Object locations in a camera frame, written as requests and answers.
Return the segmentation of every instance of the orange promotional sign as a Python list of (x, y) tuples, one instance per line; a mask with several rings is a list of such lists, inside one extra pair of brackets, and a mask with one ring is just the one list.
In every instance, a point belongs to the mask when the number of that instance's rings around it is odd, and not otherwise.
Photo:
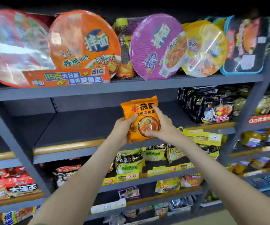
[(112, 27), (85, 10), (61, 14), (50, 28), (51, 59), (61, 70), (109, 67), (111, 77), (121, 63), (122, 51)]
[(23, 74), (32, 88), (110, 82), (108, 66), (96, 69), (24, 71)]

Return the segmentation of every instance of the blue basket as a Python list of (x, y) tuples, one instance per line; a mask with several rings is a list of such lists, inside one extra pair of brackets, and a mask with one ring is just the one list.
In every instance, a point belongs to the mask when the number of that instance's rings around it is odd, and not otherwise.
[(270, 190), (270, 175), (262, 178), (254, 178), (248, 182), (261, 192)]

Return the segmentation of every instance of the right hand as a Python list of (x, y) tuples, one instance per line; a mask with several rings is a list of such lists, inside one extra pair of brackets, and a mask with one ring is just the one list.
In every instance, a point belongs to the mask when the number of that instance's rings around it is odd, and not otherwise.
[(178, 131), (178, 129), (172, 124), (170, 118), (164, 115), (158, 107), (153, 105), (153, 108), (159, 117), (161, 129), (159, 131), (147, 130), (145, 135), (149, 137), (157, 137), (169, 144), (174, 144), (174, 139), (178, 136), (183, 136), (183, 134)]

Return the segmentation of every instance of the shelf upright post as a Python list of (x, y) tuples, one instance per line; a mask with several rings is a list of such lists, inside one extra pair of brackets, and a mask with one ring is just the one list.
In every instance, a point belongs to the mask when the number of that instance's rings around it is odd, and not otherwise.
[(18, 132), (10, 114), (0, 104), (0, 136), (13, 151), (21, 164), (26, 168), (31, 177), (36, 181), (46, 197), (51, 195), (50, 188), (40, 175), (40, 170), (33, 165), (32, 148), (28, 146), (23, 136)]
[(270, 83), (270, 53), (268, 54), (267, 58), (264, 62), (264, 67), (261, 73), (263, 76), (263, 81), (255, 82), (251, 92), (249, 93), (247, 100), (241, 109), (241, 112), (238, 116), (238, 120), (235, 123), (235, 130), (236, 133), (232, 136), (229, 136), (226, 143), (223, 145), (223, 149), (221, 150), (221, 156), (223, 165), (227, 165), (229, 162), (229, 154), (232, 153), (234, 145), (239, 140), (242, 132), (246, 125), (249, 124), (249, 119), (253, 115), (256, 110), (257, 105), (261, 101), (264, 96), (266, 89)]

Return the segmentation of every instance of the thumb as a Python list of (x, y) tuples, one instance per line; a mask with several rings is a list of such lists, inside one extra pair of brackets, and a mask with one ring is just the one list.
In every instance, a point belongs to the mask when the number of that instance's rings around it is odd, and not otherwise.
[(147, 131), (145, 131), (144, 135), (148, 136), (148, 137), (157, 137), (158, 138), (159, 131), (147, 130)]
[(135, 121), (137, 117), (138, 117), (138, 115), (134, 114), (132, 117), (126, 119), (125, 122), (128, 122), (128, 124), (131, 125), (132, 122)]

